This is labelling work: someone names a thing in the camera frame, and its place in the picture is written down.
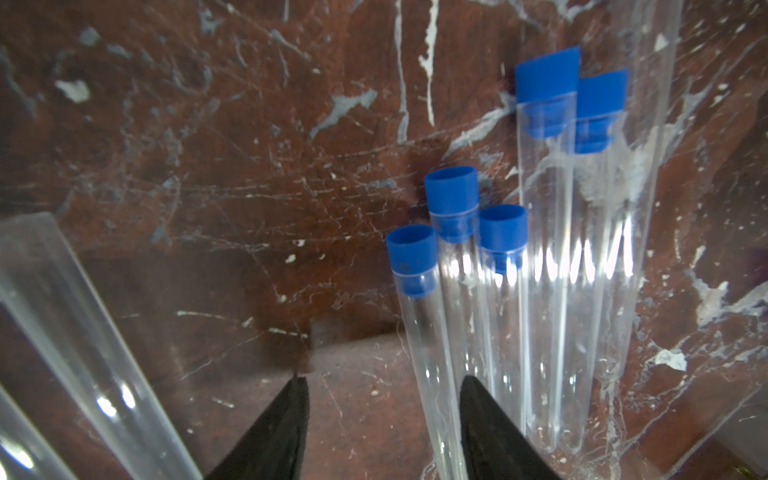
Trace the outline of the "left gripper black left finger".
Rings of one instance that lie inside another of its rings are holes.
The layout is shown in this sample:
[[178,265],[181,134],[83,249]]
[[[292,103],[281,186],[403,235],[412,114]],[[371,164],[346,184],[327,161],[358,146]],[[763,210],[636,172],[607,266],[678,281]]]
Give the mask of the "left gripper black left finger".
[[291,378],[209,479],[298,479],[310,415],[307,380]]

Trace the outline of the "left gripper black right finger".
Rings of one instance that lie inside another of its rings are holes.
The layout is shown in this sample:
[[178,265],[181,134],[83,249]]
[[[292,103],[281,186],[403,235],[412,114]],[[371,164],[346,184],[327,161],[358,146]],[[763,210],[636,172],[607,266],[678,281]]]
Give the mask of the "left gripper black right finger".
[[559,480],[474,376],[462,380],[459,414],[469,479]]

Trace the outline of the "clear test tube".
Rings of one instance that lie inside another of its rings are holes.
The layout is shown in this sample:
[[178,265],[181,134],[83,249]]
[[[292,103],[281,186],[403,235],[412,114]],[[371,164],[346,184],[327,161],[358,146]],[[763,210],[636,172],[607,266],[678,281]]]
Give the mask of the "clear test tube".
[[132,478],[201,478],[52,214],[2,221],[1,300]]

